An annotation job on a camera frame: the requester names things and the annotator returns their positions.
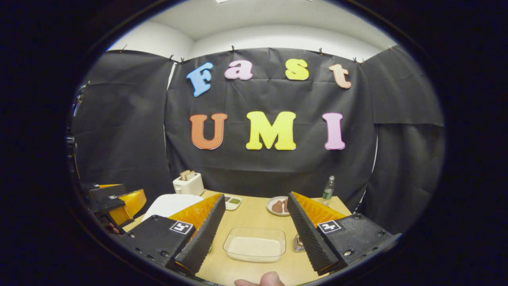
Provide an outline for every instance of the orange letter u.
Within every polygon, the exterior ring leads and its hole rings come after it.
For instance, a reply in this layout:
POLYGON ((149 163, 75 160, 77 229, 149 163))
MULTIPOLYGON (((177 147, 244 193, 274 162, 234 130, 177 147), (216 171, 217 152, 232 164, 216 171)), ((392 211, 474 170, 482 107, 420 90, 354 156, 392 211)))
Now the orange letter u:
POLYGON ((192 122, 192 126, 190 128, 192 143, 199 149, 215 149, 222 144, 224 135, 224 120, 228 118, 228 115, 225 113, 215 113, 211 118, 215 122, 215 133, 212 140, 206 140, 203 137, 203 125, 207 119, 206 115, 197 114, 189 118, 190 122, 192 122))

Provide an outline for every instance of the white wall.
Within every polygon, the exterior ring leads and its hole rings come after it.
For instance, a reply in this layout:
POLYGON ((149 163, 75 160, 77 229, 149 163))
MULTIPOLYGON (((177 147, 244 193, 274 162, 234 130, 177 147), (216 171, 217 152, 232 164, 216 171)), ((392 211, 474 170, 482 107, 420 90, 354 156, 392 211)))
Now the white wall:
POLYGON ((189 58, 205 54, 243 48, 296 48, 334 54, 346 59, 361 61, 378 54, 382 50, 353 37, 323 30, 296 25, 265 25, 230 30, 203 38, 195 42, 189 58))
POLYGON ((125 34, 108 50, 138 50, 180 61, 198 56, 245 48, 296 48, 334 54, 346 59, 367 60, 382 50, 344 34, 296 25, 264 25, 240 28, 193 41, 164 24, 145 22, 125 34))
POLYGON ((189 52, 194 41, 181 32, 164 24, 144 22, 125 34, 108 50, 136 50, 158 54, 180 61, 180 58, 189 58, 189 52))

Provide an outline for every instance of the pink letter i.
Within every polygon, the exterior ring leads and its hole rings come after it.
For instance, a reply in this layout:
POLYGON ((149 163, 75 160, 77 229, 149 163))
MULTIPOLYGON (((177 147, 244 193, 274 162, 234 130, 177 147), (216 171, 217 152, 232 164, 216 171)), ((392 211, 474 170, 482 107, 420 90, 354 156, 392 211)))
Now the pink letter i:
POLYGON ((328 150, 341 150, 346 147, 346 144, 342 142, 342 135, 340 134, 340 120, 342 114, 340 113, 325 113, 323 119, 326 121, 328 129, 328 142, 325 144, 325 148, 328 150))

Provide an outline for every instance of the hand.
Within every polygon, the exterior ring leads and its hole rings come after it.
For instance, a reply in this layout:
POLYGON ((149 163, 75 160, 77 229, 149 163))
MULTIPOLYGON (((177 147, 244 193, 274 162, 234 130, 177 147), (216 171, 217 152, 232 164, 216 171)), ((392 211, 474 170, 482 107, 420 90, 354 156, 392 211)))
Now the hand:
POLYGON ((279 275, 277 272, 272 271, 265 273, 261 277, 261 281, 259 284, 249 282, 247 280, 238 279, 235 280, 235 286, 284 286, 284 283, 280 281, 279 275))
POLYGON ((122 236, 120 234, 120 231, 112 224, 112 223, 109 223, 109 226, 106 227, 111 233, 113 234, 116 234, 117 236, 122 236))

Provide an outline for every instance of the letter m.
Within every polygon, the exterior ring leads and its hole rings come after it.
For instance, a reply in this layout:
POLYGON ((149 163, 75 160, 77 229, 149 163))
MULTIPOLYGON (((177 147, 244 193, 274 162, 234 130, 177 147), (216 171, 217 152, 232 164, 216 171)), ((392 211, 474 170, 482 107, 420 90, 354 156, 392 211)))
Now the letter m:
POLYGON ((270 124, 262 111, 252 111, 247 113, 250 119, 250 141, 246 147, 250 150, 259 150, 263 144, 259 137, 263 139, 267 149, 272 148, 275 138, 278 137, 275 148, 277 150, 294 150, 296 144, 293 142, 293 120, 296 114, 289 111, 279 113, 273 125, 270 124))

